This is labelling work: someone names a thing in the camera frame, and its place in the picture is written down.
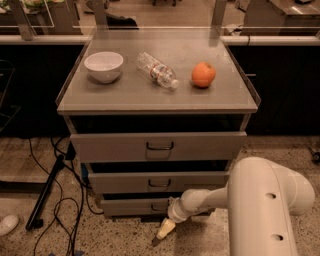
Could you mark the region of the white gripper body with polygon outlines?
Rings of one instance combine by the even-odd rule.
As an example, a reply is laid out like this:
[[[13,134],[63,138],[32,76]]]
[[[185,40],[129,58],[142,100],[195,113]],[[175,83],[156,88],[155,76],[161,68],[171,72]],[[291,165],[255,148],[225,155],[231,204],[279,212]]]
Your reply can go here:
[[[190,217],[190,213],[186,211],[181,203],[180,198],[169,198],[167,214],[174,223],[182,223]]]

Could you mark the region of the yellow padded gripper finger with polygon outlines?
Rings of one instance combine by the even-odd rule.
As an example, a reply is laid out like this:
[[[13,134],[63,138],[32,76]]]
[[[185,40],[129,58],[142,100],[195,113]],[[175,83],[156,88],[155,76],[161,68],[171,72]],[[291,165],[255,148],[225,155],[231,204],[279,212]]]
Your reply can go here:
[[[152,239],[152,245],[157,246],[176,227],[176,223],[168,218],[164,218],[160,228]]]

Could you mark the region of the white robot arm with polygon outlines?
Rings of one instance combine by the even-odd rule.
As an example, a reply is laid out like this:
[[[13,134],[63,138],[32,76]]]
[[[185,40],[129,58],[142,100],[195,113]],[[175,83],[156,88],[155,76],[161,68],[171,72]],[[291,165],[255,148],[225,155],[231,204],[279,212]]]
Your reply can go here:
[[[225,187],[188,189],[171,198],[153,241],[191,216],[222,208],[228,211],[230,256],[298,256],[290,217],[305,213],[314,201],[313,186],[300,173],[247,157],[233,166]]]

